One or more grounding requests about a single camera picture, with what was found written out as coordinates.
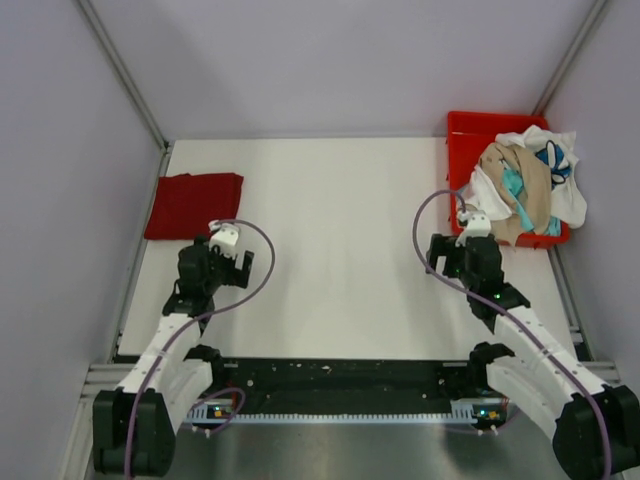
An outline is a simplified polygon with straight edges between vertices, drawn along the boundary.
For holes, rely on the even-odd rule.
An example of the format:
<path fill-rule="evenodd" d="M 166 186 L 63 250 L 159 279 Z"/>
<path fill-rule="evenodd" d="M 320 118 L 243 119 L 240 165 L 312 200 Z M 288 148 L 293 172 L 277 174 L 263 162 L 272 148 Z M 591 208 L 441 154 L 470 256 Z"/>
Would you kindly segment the dark red t-shirt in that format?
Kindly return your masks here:
<path fill-rule="evenodd" d="M 215 220 L 235 219 L 244 177 L 236 173 L 180 174 L 158 181 L 144 238 L 192 240 Z"/>

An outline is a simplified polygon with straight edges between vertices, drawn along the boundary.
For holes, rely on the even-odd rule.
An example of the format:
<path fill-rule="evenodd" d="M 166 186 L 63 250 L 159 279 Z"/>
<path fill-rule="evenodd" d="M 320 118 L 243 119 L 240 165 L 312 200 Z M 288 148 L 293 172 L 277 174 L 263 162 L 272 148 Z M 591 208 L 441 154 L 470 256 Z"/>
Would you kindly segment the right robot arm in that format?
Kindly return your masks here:
<path fill-rule="evenodd" d="M 506 396 L 550 440 L 571 479 L 608 479 L 639 464 L 639 399 L 589 370 L 555 340 L 530 301 L 505 279 L 492 236 L 434 234 L 427 272 L 466 296 L 495 338 L 469 356 L 476 394 Z"/>

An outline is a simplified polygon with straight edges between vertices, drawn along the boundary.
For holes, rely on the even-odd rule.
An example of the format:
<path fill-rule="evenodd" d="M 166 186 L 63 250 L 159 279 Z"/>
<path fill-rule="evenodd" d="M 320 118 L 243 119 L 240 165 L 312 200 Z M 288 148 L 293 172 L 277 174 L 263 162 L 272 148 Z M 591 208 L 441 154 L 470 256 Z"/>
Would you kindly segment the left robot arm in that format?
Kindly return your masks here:
<path fill-rule="evenodd" d="M 176 436 L 201 394 L 216 396 L 227 374 L 217 352 L 201 345 L 222 286 L 246 288 L 254 254 L 237 253 L 240 230 L 222 224 L 178 253 L 178 277 L 155 333 L 133 368 L 92 406 L 93 465 L 103 474 L 162 477 Z"/>

